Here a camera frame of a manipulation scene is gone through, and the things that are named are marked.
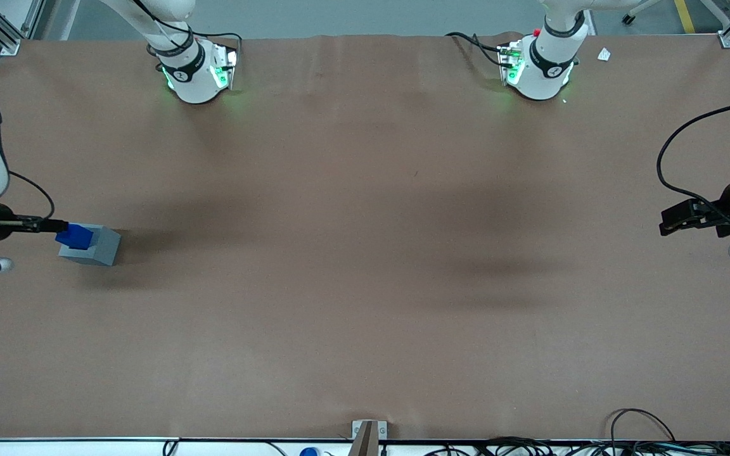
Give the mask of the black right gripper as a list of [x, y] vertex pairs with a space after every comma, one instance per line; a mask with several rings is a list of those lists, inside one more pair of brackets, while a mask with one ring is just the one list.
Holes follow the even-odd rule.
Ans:
[[0, 204], [0, 241], [9, 237], [16, 228], [26, 233], [61, 233], [68, 230], [66, 220], [44, 220], [43, 217], [17, 217], [9, 206]]

